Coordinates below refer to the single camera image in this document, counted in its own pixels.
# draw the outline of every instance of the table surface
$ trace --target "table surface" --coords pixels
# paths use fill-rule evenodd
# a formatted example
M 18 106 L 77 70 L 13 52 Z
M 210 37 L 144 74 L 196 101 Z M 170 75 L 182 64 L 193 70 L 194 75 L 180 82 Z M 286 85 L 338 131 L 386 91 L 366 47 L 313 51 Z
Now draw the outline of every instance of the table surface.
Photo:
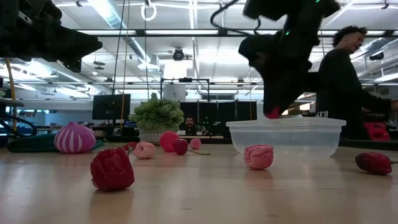
M 354 157 L 364 150 L 339 148 L 332 157 L 276 151 L 270 168 L 249 170 L 232 145 L 202 146 L 211 156 L 160 149 L 151 160 L 130 155 L 136 182 L 112 193 L 91 184 L 95 152 L 0 150 L 0 223 L 375 224 L 398 219 L 398 172 L 360 171 Z M 398 152 L 382 153 L 398 160 Z

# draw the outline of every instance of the black monitor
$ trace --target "black monitor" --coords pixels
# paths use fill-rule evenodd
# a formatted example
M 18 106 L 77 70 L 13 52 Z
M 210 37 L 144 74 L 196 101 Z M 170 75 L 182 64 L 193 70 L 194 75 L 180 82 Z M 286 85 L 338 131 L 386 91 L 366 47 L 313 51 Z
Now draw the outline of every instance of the black monitor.
M 121 119 L 123 95 L 94 96 L 93 119 Z M 130 114 L 130 94 L 124 95 L 123 119 Z

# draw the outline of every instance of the ceiling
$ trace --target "ceiling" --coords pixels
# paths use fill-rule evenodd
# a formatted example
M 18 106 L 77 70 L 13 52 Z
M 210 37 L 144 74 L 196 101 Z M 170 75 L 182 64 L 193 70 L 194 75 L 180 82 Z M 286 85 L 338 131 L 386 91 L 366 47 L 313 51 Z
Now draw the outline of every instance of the ceiling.
M 62 25 L 76 30 L 110 29 L 108 23 L 100 16 L 88 1 L 80 1 L 82 7 L 78 7 L 76 1 L 53 0 L 62 10 Z M 124 11 L 123 21 L 128 24 L 129 30 L 136 29 L 214 29 L 210 24 L 210 16 L 217 10 L 222 0 L 152 0 L 151 3 L 157 9 L 157 14 L 153 20 L 145 21 L 141 15 L 141 6 L 144 1 L 113 0 L 116 10 L 121 14 Z M 237 5 L 225 11 L 216 18 L 216 22 L 225 27 L 236 29 L 253 29 L 256 22 L 242 16 L 242 9 L 245 1 L 238 2 Z M 322 29 L 338 30 L 345 26 L 357 25 L 367 27 L 371 30 L 398 29 L 398 0 L 387 0 L 389 7 L 381 9 L 384 0 L 339 0 L 342 10 L 335 13 L 322 23 Z M 148 17 L 152 15 L 153 9 L 147 10 Z M 267 19 L 261 20 L 260 29 L 281 29 L 284 24 L 284 17 L 277 21 Z M 182 63 L 187 67 L 187 77 L 208 78 L 214 82 L 236 82 L 239 78 L 244 78 L 245 82 L 261 82 L 260 76 L 255 70 L 251 69 L 248 61 L 238 54 L 238 47 L 244 37 L 135 37 L 137 43 L 148 54 L 158 56 L 160 66 L 172 62 L 172 53 L 176 48 L 181 48 L 188 60 Z M 97 52 L 83 58 L 83 65 L 79 80 L 88 82 L 104 82 L 107 78 L 114 79 L 116 71 L 116 81 L 123 82 L 159 82 L 161 73 L 141 70 L 138 57 L 126 44 L 125 41 L 117 37 L 100 37 L 103 48 Z M 366 44 L 377 40 L 369 37 Z M 332 49 L 331 38 L 321 38 L 321 45 L 314 47 L 310 60 L 313 62 L 312 70 L 316 70 L 322 57 Z M 397 45 L 391 45 L 385 49 L 384 60 L 372 62 L 368 57 L 360 57 L 353 61 L 357 72 L 363 72 L 360 77 L 364 82 L 369 82 L 370 78 L 377 78 L 381 75 L 381 65 L 386 62 L 395 62 L 397 58 Z M 193 54 L 195 53 L 198 73 L 195 73 Z M 103 70 L 95 69 L 97 65 L 94 61 L 103 62 Z M 395 69 L 395 63 L 389 63 L 389 70 Z M 375 68 L 372 72 L 364 72 L 370 68 Z M 146 85 L 128 85 L 129 89 L 146 89 Z M 218 86 L 217 88 L 232 89 L 236 86 Z

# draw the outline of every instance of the potted plant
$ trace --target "potted plant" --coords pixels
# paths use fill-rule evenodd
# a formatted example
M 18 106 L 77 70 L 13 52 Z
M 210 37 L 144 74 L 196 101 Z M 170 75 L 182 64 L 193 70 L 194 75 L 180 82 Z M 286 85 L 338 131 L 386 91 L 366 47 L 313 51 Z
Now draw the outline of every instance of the potted plant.
M 168 99 L 158 99 L 156 93 L 148 102 L 134 109 L 129 115 L 131 121 L 137 123 L 141 141 L 159 143 L 160 135 L 165 131 L 178 131 L 184 121 L 184 113 L 178 103 Z

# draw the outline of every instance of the clear plastic bin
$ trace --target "clear plastic bin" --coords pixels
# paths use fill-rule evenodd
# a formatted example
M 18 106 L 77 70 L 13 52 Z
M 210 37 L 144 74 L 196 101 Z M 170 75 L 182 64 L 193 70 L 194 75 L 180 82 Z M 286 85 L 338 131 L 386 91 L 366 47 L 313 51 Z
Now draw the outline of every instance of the clear plastic bin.
M 234 147 L 240 153 L 248 146 L 269 144 L 274 150 L 325 152 L 332 155 L 346 121 L 330 118 L 285 118 L 227 122 Z

